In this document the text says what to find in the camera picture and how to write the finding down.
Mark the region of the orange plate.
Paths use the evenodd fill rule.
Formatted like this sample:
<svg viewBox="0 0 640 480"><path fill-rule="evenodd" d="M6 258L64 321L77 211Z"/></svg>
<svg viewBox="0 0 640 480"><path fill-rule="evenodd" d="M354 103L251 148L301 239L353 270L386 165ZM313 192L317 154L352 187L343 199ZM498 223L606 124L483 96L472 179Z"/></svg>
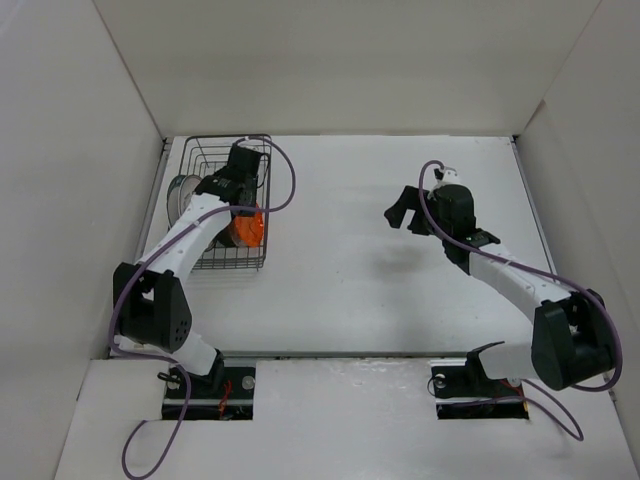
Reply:
<svg viewBox="0 0 640 480"><path fill-rule="evenodd" d="M264 218L260 211L248 216L236 215L229 225L229 235L236 247L260 247L264 232Z"/></svg>

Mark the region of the black plate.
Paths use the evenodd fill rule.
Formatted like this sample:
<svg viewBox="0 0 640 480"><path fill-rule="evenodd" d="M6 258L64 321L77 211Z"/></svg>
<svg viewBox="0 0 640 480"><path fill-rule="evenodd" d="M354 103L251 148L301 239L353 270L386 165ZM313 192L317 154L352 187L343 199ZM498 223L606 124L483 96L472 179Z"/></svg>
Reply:
<svg viewBox="0 0 640 480"><path fill-rule="evenodd" d="M235 248L237 247L236 240L236 234L233 229L228 226L214 237L214 239L209 243L207 251L216 248Z"/></svg>

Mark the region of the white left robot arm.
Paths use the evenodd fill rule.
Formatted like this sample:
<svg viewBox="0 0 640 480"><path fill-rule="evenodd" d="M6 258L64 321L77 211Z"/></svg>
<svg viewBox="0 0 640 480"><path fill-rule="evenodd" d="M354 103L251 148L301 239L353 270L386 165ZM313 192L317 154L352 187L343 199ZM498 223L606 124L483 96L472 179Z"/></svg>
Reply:
<svg viewBox="0 0 640 480"><path fill-rule="evenodd" d="M154 250L114 274L116 334L204 397L223 387L224 347L330 357L427 351L420 253L392 243L382 216L402 165L370 142L291 137L272 149L291 184L267 212L265 272L207 271L201 294L184 291L211 240L256 216L238 201L240 182L220 173Z"/></svg>

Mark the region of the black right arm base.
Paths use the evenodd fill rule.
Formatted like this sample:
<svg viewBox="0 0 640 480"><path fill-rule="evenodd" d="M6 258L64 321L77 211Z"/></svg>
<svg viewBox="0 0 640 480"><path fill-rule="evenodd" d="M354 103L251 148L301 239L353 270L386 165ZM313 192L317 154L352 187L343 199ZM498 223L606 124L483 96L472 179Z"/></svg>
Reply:
<svg viewBox="0 0 640 480"><path fill-rule="evenodd" d="M427 387L439 420L528 420L521 387L506 379L489 379L477 353L439 358L430 363Z"/></svg>

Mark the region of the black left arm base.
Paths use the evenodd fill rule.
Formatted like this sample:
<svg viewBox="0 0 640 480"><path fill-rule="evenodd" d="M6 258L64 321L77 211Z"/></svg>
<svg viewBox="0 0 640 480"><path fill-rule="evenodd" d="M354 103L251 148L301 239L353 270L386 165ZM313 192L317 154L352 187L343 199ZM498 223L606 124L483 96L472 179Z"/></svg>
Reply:
<svg viewBox="0 0 640 480"><path fill-rule="evenodd" d="M249 421L253 419L257 361L220 356L207 376L190 373L191 396L184 419L189 421ZM184 376L175 366L157 375L165 383L163 420L177 420L187 393Z"/></svg>

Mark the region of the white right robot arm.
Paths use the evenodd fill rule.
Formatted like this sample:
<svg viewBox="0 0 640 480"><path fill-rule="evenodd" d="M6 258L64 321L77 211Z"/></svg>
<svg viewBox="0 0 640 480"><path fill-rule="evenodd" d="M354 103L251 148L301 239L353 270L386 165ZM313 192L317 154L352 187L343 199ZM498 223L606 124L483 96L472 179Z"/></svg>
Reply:
<svg viewBox="0 0 640 480"><path fill-rule="evenodd" d="M525 265L490 232L476 225L474 199L457 171L439 160L431 190L417 188L427 234L441 240L447 259L514 305L531 323L517 375L560 391L603 392L623 370L620 336L602 299L575 282Z"/></svg>

